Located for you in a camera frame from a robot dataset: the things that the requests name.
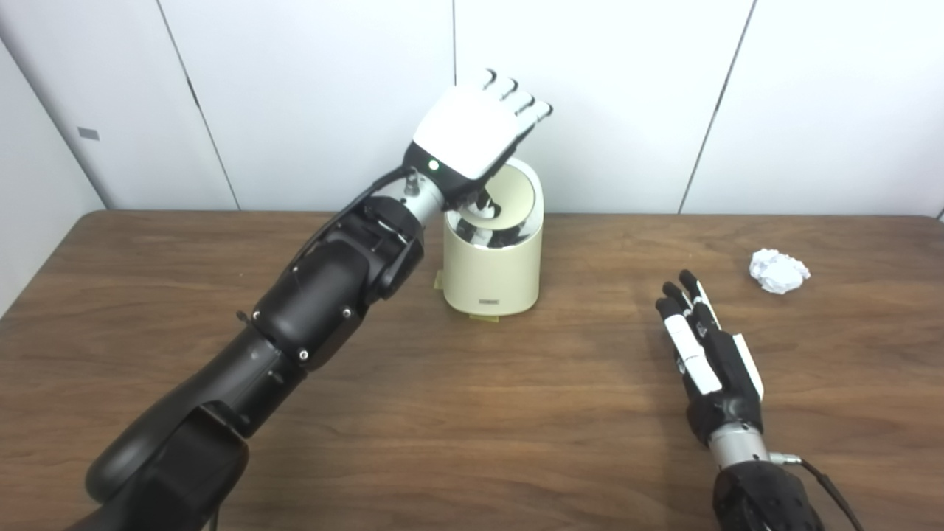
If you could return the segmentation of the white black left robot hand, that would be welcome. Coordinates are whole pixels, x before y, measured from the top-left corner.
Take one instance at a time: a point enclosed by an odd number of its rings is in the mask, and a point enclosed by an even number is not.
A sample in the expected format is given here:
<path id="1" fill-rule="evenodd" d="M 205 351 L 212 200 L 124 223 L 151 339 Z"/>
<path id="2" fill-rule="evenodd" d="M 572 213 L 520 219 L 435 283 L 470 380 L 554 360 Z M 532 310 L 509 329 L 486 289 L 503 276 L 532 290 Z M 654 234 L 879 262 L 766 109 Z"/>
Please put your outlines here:
<path id="1" fill-rule="evenodd" d="M 428 110 L 402 164 L 438 190 L 439 212 L 461 209 L 553 111 L 515 78 L 482 69 L 448 88 Z"/>

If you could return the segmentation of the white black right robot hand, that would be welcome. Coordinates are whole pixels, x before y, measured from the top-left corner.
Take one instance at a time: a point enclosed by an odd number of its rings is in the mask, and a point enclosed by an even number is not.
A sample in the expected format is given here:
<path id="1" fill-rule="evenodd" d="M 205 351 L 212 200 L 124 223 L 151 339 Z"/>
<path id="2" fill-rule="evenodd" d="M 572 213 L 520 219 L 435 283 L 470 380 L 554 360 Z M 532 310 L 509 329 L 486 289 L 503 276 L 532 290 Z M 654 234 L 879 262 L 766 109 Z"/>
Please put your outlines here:
<path id="1" fill-rule="evenodd" d="M 715 431 L 740 426 L 764 431 L 764 383 L 746 340 L 719 323 L 704 286 L 691 270 L 665 282 L 656 309 L 673 345 L 674 364 L 687 393 L 687 421 L 707 445 Z"/>

